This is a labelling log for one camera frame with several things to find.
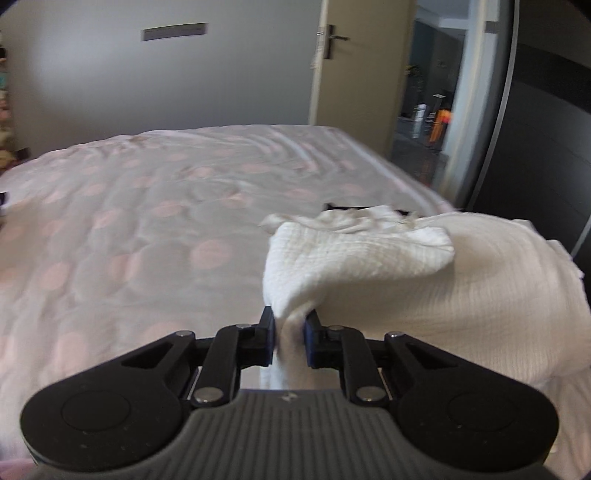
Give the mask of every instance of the ceiling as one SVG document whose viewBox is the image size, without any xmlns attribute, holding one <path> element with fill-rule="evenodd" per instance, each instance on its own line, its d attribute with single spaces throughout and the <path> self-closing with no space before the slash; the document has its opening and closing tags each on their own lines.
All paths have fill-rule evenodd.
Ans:
<svg viewBox="0 0 591 480">
<path fill-rule="evenodd" d="M 442 18 L 468 18 L 470 0 L 418 0 L 417 3 Z"/>
</svg>

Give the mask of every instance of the mattress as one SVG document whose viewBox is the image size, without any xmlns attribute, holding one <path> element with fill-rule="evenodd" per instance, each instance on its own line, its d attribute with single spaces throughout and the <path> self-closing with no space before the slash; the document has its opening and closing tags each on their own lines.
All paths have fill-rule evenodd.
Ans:
<svg viewBox="0 0 591 480">
<path fill-rule="evenodd" d="M 0 460 L 26 456 L 35 391 L 175 330 L 255 323 L 280 212 L 448 203 L 334 128 L 154 131 L 51 152 L 0 178 Z M 248 369 L 243 386 L 256 387 Z"/>
</svg>

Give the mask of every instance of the pink polka dot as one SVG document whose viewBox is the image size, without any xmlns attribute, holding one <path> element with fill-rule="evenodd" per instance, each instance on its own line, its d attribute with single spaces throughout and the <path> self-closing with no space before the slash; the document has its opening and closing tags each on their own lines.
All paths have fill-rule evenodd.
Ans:
<svg viewBox="0 0 591 480">
<path fill-rule="evenodd" d="M 106 188 L 107 188 L 107 185 L 105 185 L 104 183 L 93 183 L 92 185 L 88 185 L 84 189 L 84 191 L 82 192 L 82 195 L 84 195 L 85 197 L 93 197 L 94 195 L 98 195 L 99 193 L 103 193 Z"/>
<path fill-rule="evenodd" d="M 22 225 L 7 224 L 0 231 L 0 240 L 3 244 L 14 242 L 16 239 L 22 237 L 25 233 L 25 228 Z"/>
<path fill-rule="evenodd" d="M 141 335 L 141 345 L 145 345 L 146 343 L 152 343 L 156 340 L 161 339 L 162 337 L 166 337 L 171 333 L 178 332 L 179 330 L 187 330 L 187 327 L 183 327 L 179 322 L 160 322 L 155 323 L 150 328 L 148 328 L 144 333 Z"/>
<path fill-rule="evenodd" d="M 137 177 L 136 179 L 134 179 L 134 181 L 131 184 L 136 189 L 146 189 L 146 188 L 149 188 L 152 185 L 154 185 L 154 183 L 156 183 L 156 177 L 144 176 L 144 177 Z"/>
<path fill-rule="evenodd" d="M 208 179 L 212 177 L 215 170 L 211 167 L 197 167 L 189 172 L 188 178 L 190 179 Z"/>
<path fill-rule="evenodd" d="M 351 195 L 352 197 L 363 197 L 365 195 L 365 190 L 354 183 L 345 183 L 340 188 L 345 195 Z"/>
<path fill-rule="evenodd" d="M 57 339 L 51 356 L 51 370 L 59 377 L 69 377 L 88 367 L 88 340 L 79 332 L 68 332 Z"/>
<path fill-rule="evenodd" d="M 56 190 L 51 195 L 49 195 L 49 197 L 47 197 L 45 200 L 43 200 L 43 203 L 48 205 L 49 203 L 57 202 L 58 200 L 61 200 L 65 197 L 66 197 L 66 192 L 63 192 L 62 190 Z"/>
<path fill-rule="evenodd" d="M 10 371 L 17 362 L 17 341 L 13 336 L 0 335 L 0 375 Z"/>
<path fill-rule="evenodd" d="M 221 267 L 230 258 L 232 258 L 232 247 L 224 240 L 205 240 L 191 252 L 191 262 L 199 270 Z"/>
<path fill-rule="evenodd" d="M 117 219 L 120 214 L 121 210 L 119 209 L 112 209 L 107 210 L 106 212 L 97 213 L 95 214 L 92 228 L 99 229 L 109 226 Z"/>
<path fill-rule="evenodd" d="M 41 288 L 54 291 L 62 288 L 70 276 L 70 266 L 65 262 L 58 262 L 50 266 L 41 276 Z"/>
<path fill-rule="evenodd" d="M 61 228 L 65 225 L 64 220 L 50 220 L 47 222 L 43 227 L 41 227 L 41 234 L 42 236 L 53 236 L 57 232 L 61 230 Z"/>
<path fill-rule="evenodd" d="M 188 158 L 187 155 L 184 153 L 173 153 L 172 155 L 169 155 L 166 160 L 181 161 L 181 160 L 187 160 L 187 158 Z"/>
<path fill-rule="evenodd" d="M 141 266 L 139 252 L 123 254 L 113 257 L 109 263 L 108 271 L 110 277 L 116 282 L 130 281 L 136 276 Z"/>
<path fill-rule="evenodd" d="M 17 267 L 8 267 L 0 271 L 0 288 L 10 288 L 18 277 Z"/>
<path fill-rule="evenodd" d="M 269 165 L 264 163 L 245 163 L 240 168 L 244 173 L 266 173 L 270 171 Z"/>
<path fill-rule="evenodd" d="M 96 173 L 100 171 L 100 167 L 98 165 L 91 165 L 90 167 L 86 167 L 82 170 L 82 173 L 84 175 L 92 175 L 93 173 Z"/>
<path fill-rule="evenodd" d="M 173 200 L 165 200 L 152 209 L 152 213 L 157 217 L 172 217 L 178 215 L 182 211 L 182 205 Z"/>
<path fill-rule="evenodd" d="M 252 204 L 252 197 L 243 193 L 235 193 L 230 197 L 222 199 L 222 204 L 228 208 L 246 208 Z"/>
<path fill-rule="evenodd" d="M 59 180 L 60 178 L 62 178 L 64 176 L 64 174 L 62 172 L 59 171 L 55 171 L 54 173 L 52 173 L 51 175 L 49 175 L 47 177 L 48 181 L 56 181 Z"/>
<path fill-rule="evenodd" d="M 357 170 L 357 165 L 355 165 L 350 160 L 342 160 L 340 164 L 347 170 Z"/>
<path fill-rule="evenodd" d="M 306 189 L 288 190 L 285 192 L 285 196 L 293 200 L 301 200 L 302 202 L 313 202 L 318 198 L 318 195 Z"/>
<path fill-rule="evenodd" d="M 135 168 L 141 165 L 142 161 L 139 158 L 134 158 L 123 163 L 124 168 Z"/>
</svg>

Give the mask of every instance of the crumpled towel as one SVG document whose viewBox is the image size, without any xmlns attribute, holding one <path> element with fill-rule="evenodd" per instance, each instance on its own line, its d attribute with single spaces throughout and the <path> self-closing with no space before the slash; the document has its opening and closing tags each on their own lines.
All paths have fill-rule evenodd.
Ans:
<svg viewBox="0 0 591 480">
<path fill-rule="evenodd" d="M 390 207 L 271 215 L 263 280 L 278 350 L 266 388 L 338 388 L 306 367 L 302 326 L 367 338 L 407 332 L 522 382 L 591 364 L 591 314 L 581 272 L 557 241 L 523 221 L 475 213 L 403 218 Z"/>
</svg>

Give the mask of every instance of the door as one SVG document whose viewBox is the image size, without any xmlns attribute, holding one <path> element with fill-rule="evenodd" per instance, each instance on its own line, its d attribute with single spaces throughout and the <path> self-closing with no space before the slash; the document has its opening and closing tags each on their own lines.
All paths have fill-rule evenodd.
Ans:
<svg viewBox="0 0 591 480">
<path fill-rule="evenodd" d="M 415 0 L 323 1 L 312 125 L 338 127 L 377 153 L 389 154 L 414 13 Z"/>
</svg>

